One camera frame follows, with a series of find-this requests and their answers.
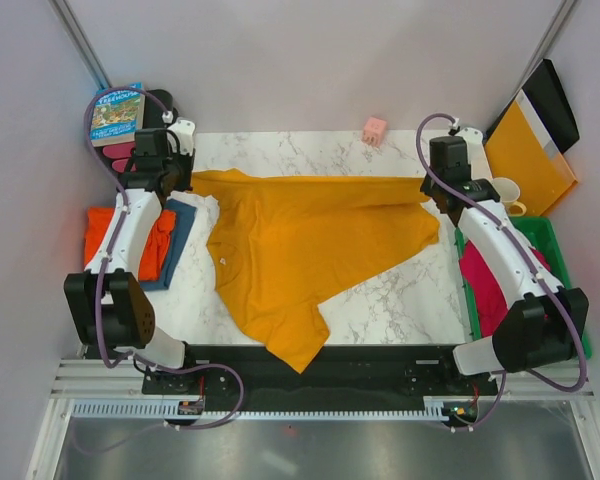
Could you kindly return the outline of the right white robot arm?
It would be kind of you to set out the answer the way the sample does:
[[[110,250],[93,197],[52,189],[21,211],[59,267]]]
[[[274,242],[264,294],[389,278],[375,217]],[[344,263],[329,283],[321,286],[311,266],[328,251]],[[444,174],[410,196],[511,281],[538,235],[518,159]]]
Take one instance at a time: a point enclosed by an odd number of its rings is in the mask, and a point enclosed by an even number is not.
[[[584,365],[586,295],[565,287],[544,267],[492,184],[472,179],[466,141],[460,136],[430,140],[425,168],[422,192],[474,245],[507,305],[493,334],[456,347],[454,359],[438,368],[440,386],[457,394],[479,373],[532,371],[572,358]]]

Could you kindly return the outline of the mustard yellow t shirt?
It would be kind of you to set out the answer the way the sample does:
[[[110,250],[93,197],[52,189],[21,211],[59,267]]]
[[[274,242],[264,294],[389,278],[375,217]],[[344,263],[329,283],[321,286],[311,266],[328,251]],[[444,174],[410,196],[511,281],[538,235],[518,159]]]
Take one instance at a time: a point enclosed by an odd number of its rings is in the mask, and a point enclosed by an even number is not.
[[[297,373],[330,330],[318,306],[437,243],[439,221],[407,177],[192,175],[219,216],[215,290],[239,330]]]

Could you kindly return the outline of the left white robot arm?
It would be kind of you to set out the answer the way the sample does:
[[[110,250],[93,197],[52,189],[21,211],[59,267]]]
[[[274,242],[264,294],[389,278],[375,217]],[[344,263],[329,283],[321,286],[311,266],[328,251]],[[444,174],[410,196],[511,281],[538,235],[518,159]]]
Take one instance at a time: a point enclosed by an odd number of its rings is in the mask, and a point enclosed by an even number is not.
[[[141,129],[125,169],[115,175],[118,194],[104,238],[81,273],[64,281],[64,294],[83,345],[98,348],[109,368],[136,355],[165,370],[165,382],[188,393],[199,369],[185,360],[186,345],[156,324],[154,308],[137,276],[150,232],[175,191],[189,189],[195,158],[195,124],[179,118],[163,128]]]

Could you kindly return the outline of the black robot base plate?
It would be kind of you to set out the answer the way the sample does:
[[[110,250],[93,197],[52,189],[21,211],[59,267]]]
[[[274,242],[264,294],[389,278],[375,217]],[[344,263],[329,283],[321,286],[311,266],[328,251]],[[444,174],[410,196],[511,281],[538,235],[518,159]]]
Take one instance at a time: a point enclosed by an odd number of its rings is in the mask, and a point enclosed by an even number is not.
[[[255,410],[416,409],[427,397],[493,396],[486,374],[458,372],[450,345],[325,346],[301,373],[261,346],[190,346],[187,375],[146,372],[144,394],[203,395],[212,407]]]

